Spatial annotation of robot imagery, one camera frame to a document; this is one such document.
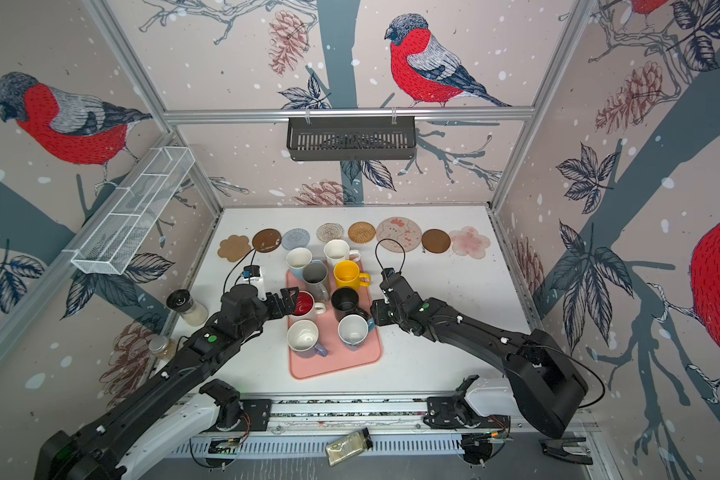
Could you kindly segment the white blue handled mug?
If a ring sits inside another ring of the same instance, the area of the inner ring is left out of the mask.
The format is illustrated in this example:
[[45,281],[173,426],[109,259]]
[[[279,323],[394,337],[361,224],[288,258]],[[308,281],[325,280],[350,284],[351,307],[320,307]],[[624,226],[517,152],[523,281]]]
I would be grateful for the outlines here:
[[365,319],[358,314],[345,316],[338,324],[338,337],[342,344],[350,350],[360,348],[370,332],[375,328],[373,319]]

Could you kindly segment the black mug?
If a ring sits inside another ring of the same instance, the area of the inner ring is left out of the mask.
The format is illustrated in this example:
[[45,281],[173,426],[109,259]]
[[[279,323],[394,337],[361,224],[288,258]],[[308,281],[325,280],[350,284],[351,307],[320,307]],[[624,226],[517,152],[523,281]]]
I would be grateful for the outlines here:
[[368,320],[370,315],[359,304],[359,294],[351,287],[337,288],[331,295],[331,305],[337,321],[348,315],[359,315]]

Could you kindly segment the grey mug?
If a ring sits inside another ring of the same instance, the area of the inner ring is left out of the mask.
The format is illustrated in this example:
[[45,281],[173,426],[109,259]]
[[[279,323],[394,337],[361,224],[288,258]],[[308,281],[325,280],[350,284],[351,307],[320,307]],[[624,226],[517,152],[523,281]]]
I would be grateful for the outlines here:
[[329,302],[331,297],[328,269],[323,261],[313,260],[302,272],[306,290],[319,302]]

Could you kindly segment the yellow mug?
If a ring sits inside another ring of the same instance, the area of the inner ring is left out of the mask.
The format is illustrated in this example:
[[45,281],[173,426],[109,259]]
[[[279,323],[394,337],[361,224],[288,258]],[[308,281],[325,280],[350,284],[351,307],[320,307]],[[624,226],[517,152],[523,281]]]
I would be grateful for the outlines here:
[[371,285],[370,275],[361,271],[356,262],[344,260],[339,262],[333,270],[337,288],[351,288],[358,291],[362,287]]

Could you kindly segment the dark brown glossy coaster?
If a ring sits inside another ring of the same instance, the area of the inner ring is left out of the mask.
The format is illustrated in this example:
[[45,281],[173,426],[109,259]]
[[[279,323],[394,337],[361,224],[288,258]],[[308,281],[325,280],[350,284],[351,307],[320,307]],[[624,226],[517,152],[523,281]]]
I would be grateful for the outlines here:
[[256,252],[269,253],[278,249],[282,242],[281,233],[274,228],[266,228],[257,232],[251,241]]

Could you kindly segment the grey round felt coaster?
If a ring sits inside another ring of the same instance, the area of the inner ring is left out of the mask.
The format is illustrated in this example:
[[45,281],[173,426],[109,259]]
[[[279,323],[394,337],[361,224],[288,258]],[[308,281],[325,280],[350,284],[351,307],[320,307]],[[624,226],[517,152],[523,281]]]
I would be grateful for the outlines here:
[[285,250],[306,248],[310,243],[310,233],[303,228],[293,228],[282,235],[281,245]]

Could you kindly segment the tan paw shaped coaster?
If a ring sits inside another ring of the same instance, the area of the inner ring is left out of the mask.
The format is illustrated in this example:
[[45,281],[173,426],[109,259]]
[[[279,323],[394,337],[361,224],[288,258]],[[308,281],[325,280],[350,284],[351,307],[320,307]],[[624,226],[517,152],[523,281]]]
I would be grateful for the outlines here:
[[235,263],[244,258],[252,246],[250,240],[244,235],[230,235],[219,243],[217,255],[230,263]]

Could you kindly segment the round bunny print coaster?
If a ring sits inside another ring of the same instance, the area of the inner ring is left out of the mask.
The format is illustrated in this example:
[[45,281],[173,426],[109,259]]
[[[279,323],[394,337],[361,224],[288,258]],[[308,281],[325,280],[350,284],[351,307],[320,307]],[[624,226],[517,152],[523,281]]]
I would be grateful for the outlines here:
[[376,227],[380,247],[395,253],[415,250],[421,245],[422,236],[420,226],[406,217],[390,217]]

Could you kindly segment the brown round wooden coaster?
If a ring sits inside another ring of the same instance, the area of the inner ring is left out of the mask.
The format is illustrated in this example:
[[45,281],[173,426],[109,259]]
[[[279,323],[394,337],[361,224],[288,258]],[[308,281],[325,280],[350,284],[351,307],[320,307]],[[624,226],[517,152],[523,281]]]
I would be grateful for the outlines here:
[[442,254],[451,247],[450,235],[440,229],[428,229],[422,234],[421,244],[426,252]]

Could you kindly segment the multicolour zigzag woven coaster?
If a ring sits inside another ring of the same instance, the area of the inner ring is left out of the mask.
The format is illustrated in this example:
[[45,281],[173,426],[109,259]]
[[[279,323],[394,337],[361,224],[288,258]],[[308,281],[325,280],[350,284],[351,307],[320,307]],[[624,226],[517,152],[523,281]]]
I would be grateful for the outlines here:
[[344,228],[335,222],[324,223],[318,227],[316,231],[317,238],[323,242],[328,243],[332,240],[342,239],[344,234]]

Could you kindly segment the pink flower shaped coaster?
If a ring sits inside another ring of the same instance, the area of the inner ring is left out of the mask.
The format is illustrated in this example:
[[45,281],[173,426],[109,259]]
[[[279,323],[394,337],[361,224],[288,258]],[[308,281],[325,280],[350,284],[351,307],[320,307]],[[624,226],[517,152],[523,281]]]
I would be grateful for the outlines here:
[[483,259],[491,245],[490,239],[472,226],[465,226],[460,230],[451,231],[449,236],[451,250],[454,254],[469,256],[476,260]]

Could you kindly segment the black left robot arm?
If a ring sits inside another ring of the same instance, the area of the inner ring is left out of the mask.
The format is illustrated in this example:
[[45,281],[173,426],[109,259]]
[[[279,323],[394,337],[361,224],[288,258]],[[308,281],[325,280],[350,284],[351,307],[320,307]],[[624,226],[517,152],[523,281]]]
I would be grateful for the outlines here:
[[72,435],[46,440],[35,478],[138,479],[216,422],[234,427],[239,393],[213,376],[267,321],[293,314],[298,294],[290,287],[260,299],[253,285],[233,286],[220,310],[122,403]]

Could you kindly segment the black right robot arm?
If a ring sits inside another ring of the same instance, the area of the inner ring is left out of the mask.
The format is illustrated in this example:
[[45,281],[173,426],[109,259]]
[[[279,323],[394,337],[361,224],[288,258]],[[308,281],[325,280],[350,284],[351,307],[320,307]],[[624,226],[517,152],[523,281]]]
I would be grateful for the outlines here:
[[538,432],[563,436],[588,384],[546,332],[529,334],[504,330],[469,317],[446,302],[422,299],[400,271],[382,270],[384,296],[371,306],[378,326],[396,324],[401,330],[461,349],[501,371],[509,380],[520,414]]

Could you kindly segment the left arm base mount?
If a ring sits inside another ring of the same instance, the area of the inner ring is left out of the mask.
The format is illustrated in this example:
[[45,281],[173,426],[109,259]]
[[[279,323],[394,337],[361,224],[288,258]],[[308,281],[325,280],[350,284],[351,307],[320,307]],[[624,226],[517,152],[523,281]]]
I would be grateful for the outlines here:
[[243,453],[252,433],[267,430],[273,406],[271,399],[243,399],[241,393],[218,379],[199,389],[202,400],[212,400],[215,413],[203,436],[190,439],[190,455],[204,468],[223,470]]

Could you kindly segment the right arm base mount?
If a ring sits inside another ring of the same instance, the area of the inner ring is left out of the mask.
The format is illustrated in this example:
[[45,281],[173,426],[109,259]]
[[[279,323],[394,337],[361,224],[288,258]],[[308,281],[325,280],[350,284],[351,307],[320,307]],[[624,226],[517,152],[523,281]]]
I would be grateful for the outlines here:
[[470,375],[450,396],[431,396],[426,399],[423,423],[434,430],[487,429],[483,433],[462,434],[458,442],[462,459],[471,466],[485,466],[511,437],[511,417],[508,415],[479,413],[467,401],[467,394],[485,386],[485,380]]

